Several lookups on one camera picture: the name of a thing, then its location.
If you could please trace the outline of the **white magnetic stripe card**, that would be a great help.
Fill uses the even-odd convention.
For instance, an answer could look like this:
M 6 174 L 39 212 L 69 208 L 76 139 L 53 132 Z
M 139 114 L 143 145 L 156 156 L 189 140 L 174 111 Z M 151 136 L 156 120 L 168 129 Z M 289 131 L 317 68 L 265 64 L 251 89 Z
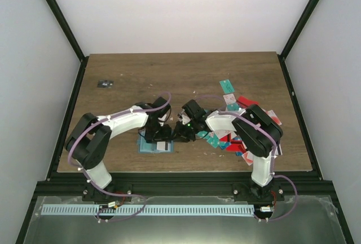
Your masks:
M 173 151 L 173 143 L 167 141 L 159 141 L 156 144 L 156 150 L 159 152 L 172 152 Z

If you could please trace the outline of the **blue leather card holder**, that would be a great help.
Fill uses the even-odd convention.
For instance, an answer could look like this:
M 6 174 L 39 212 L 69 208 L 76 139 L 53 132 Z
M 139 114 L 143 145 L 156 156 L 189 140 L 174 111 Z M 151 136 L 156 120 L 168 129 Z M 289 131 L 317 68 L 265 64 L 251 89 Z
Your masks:
M 172 152 L 159 152 L 156 150 L 157 143 L 147 143 L 143 134 L 139 135 L 138 139 L 138 153 L 140 154 L 157 154 L 157 153 L 172 153 L 174 151 L 174 143 L 173 143 L 173 151 Z

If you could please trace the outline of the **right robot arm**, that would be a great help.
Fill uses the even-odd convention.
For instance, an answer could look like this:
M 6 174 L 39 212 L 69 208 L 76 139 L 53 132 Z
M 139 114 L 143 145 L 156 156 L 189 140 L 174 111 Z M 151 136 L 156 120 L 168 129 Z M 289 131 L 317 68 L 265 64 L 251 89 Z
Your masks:
M 251 195 L 259 201 L 266 199 L 271 194 L 275 152 L 283 136 L 281 127 L 256 104 L 238 111 L 205 110 L 190 100 L 182 109 L 171 139 L 189 142 L 196 140 L 196 134 L 201 131 L 234 132 L 253 155 Z

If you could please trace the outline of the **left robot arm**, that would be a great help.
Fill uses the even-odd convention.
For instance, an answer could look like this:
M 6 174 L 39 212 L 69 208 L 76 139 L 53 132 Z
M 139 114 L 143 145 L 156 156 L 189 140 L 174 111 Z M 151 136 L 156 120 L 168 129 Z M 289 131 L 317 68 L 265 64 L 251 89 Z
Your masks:
M 68 163 L 84 173 L 95 184 L 95 194 L 102 201 L 115 195 L 112 177 L 103 159 L 114 137 L 134 129 L 144 129 L 147 143 L 169 141 L 171 128 L 165 122 L 171 110 L 170 99 L 158 97 L 153 103 L 136 103 L 127 110 L 106 116 L 84 114 L 64 143 Z

